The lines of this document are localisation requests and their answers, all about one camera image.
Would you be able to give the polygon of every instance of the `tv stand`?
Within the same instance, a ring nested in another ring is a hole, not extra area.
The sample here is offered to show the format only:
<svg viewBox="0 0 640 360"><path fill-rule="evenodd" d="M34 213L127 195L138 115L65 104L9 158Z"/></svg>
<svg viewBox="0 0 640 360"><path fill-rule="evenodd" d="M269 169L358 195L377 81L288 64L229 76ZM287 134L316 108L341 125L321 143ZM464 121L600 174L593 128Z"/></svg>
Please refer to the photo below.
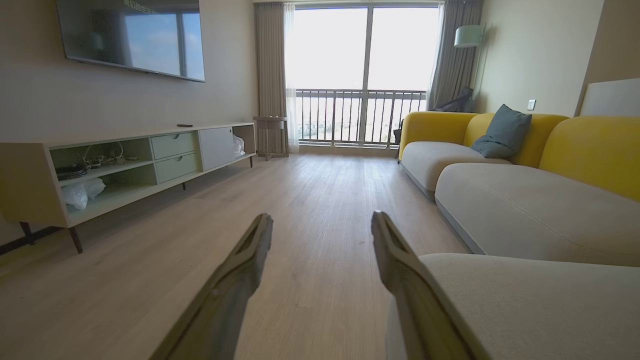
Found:
<svg viewBox="0 0 640 360"><path fill-rule="evenodd" d="M234 138L244 140L246 154L236 156ZM89 169L83 177L58 180L56 168L82 163L87 148L92 154L109 154L122 146L125 163ZM252 122L217 126L156 129L64 141L0 143L0 208L8 221L19 222L31 244L36 238L29 223L69 230L78 253L83 246L77 225L182 185L241 160L253 167L255 130ZM61 188L101 178L106 188L87 207L66 205Z"/></svg>

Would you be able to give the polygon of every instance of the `metal railing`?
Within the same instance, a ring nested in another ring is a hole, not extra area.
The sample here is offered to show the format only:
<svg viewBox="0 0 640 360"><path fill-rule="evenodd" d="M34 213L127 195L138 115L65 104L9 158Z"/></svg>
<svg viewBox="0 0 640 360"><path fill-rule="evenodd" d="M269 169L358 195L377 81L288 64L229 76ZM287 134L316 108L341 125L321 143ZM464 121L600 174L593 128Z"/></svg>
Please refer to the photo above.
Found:
<svg viewBox="0 0 640 360"><path fill-rule="evenodd" d="M425 111L427 93L411 90L297 89L300 142L396 143L393 130L411 111Z"/></svg>

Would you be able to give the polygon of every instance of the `floor plank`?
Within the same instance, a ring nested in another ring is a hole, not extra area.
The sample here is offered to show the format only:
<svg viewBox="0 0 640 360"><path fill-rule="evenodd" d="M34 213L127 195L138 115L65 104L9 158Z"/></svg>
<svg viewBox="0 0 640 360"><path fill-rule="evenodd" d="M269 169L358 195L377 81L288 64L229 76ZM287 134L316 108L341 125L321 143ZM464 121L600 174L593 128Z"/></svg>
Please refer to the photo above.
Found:
<svg viewBox="0 0 640 360"><path fill-rule="evenodd" d="M418 254L465 252L390 158L227 167L0 257L0 358L144 359L259 213L275 221L236 359L384 359L371 214Z"/></svg>

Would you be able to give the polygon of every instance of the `television screen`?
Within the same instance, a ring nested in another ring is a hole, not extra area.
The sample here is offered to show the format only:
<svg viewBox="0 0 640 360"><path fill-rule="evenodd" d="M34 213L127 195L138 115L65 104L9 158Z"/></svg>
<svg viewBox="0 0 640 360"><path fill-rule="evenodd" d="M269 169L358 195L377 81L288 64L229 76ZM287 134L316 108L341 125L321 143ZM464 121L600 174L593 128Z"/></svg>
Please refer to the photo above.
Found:
<svg viewBox="0 0 640 360"><path fill-rule="evenodd" d="M69 59L204 81L198 0L58 0Z"/></svg>

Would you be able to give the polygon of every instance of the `green drawer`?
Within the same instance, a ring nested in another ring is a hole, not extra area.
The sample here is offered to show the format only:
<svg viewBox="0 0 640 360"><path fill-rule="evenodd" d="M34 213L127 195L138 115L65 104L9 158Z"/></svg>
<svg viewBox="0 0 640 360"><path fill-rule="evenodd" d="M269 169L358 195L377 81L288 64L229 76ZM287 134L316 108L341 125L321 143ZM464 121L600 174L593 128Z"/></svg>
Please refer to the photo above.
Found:
<svg viewBox="0 0 640 360"><path fill-rule="evenodd" d="M197 132L190 131L188 133L156 136L151 138L151 144L154 148L154 158L156 160L168 158L185 152L196 151Z"/></svg>
<svg viewBox="0 0 640 360"><path fill-rule="evenodd" d="M177 156L156 163L158 182L165 183L177 177L200 170L197 154Z"/></svg>

